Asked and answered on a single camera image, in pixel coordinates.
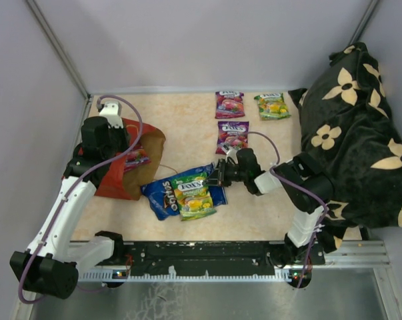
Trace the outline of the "green snack packet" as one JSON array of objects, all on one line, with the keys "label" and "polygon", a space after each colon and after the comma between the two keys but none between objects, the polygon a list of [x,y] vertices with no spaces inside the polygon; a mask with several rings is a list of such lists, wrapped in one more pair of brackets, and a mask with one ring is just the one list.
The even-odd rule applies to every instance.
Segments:
[{"label": "green snack packet", "polygon": [[291,116],[283,93],[261,94],[254,97],[260,120],[278,120]]}]

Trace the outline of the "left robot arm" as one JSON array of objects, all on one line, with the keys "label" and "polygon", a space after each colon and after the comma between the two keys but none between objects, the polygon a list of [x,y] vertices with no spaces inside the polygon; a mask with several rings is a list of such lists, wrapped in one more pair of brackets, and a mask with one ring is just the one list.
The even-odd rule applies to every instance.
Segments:
[{"label": "left robot arm", "polygon": [[114,261],[124,252],[122,235],[99,231],[94,238],[70,253],[69,242],[83,210],[98,190],[112,162],[134,146],[122,118],[96,116],[84,120],[81,142],[68,162],[59,194],[37,235],[23,252],[14,252],[10,266],[24,292],[68,298],[79,276],[104,261]]}]

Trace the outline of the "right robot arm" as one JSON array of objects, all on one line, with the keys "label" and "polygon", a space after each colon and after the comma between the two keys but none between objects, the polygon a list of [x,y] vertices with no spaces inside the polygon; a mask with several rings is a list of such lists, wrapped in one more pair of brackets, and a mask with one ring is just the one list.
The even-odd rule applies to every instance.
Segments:
[{"label": "right robot arm", "polygon": [[334,194],[334,185],[328,173],[306,152],[291,160],[263,170],[251,148],[241,149],[232,157],[220,159],[204,184],[208,187],[229,187],[233,182],[242,182],[252,195],[261,196],[282,188],[295,214],[284,244],[271,254],[278,267],[294,263],[307,263],[309,250],[315,236],[322,228],[327,202]]}]

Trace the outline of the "red paper bag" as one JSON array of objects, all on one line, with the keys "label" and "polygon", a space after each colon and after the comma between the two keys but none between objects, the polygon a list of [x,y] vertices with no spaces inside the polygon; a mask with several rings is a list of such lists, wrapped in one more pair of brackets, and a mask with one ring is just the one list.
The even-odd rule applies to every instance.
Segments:
[{"label": "red paper bag", "polygon": [[166,136],[160,129],[147,123],[142,128],[134,120],[123,119],[123,123],[131,143],[138,133],[141,138],[125,157],[112,162],[95,195],[137,201],[141,197],[141,187],[155,178]]}]

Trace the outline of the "blue snack packet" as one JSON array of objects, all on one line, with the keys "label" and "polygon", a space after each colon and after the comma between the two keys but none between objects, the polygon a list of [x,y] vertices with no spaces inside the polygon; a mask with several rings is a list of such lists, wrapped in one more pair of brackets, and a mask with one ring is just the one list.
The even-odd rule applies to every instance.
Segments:
[{"label": "blue snack packet", "polygon": [[[179,208],[177,200],[171,186],[171,180],[185,175],[193,175],[196,173],[206,172],[207,177],[214,170],[214,164],[208,164],[200,167],[194,167],[182,173],[166,177],[141,187],[142,195],[148,198],[151,210],[154,212],[158,220],[163,221],[170,216],[179,216]],[[220,205],[228,204],[227,196],[224,188],[208,186],[211,194],[214,208]]]}]

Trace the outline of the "purple berries candy packet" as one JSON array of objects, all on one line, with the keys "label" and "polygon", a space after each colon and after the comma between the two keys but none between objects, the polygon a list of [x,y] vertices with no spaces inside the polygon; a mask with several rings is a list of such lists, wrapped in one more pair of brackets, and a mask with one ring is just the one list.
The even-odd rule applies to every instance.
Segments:
[{"label": "purple berries candy packet", "polygon": [[141,165],[146,165],[151,162],[147,152],[144,149],[132,150],[127,154],[124,172],[131,171]]},{"label": "purple berries candy packet", "polygon": [[234,119],[245,116],[243,98],[240,91],[216,91],[216,119]]},{"label": "purple berries candy packet", "polygon": [[217,155],[225,154],[221,148],[224,144],[229,144],[236,150],[248,148],[248,121],[219,121],[217,125]]}]

